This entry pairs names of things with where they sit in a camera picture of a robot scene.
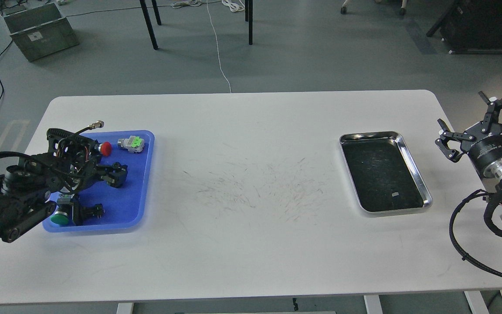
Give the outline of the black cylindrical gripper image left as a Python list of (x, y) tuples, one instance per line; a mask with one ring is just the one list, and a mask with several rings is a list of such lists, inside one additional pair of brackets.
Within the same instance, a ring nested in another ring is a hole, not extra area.
[(70, 166), (70, 173), (62, 192), (80, 192), (105, 181), (112, 188), (121, 188), (128, 175), (128, 165), (115, 162), (111, 165), (99, 164), (102, 154), (96, 140), (62, 140), (61, 155)]

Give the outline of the black robot arm image left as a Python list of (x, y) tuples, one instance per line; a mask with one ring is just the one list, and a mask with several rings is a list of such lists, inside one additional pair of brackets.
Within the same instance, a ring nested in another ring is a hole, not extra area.
[(88, 218), (103, 216), (103, 205), (82, 205), (80, 192), (98, 181), (122, 187), (128, 167), (118, 162), (102, 164), (102, 158), (111, 153), (110, 144), (82, 135), (102, 126), (99, 121), (75, 133), (50, 128), (46, 134), (48, 151), (42, 154), (0, 152), (0, 159), (18, 158), (16, 165), (0, 175), (2, 241), (15, 241), (48, 217), (54, 223), (80, 225)]

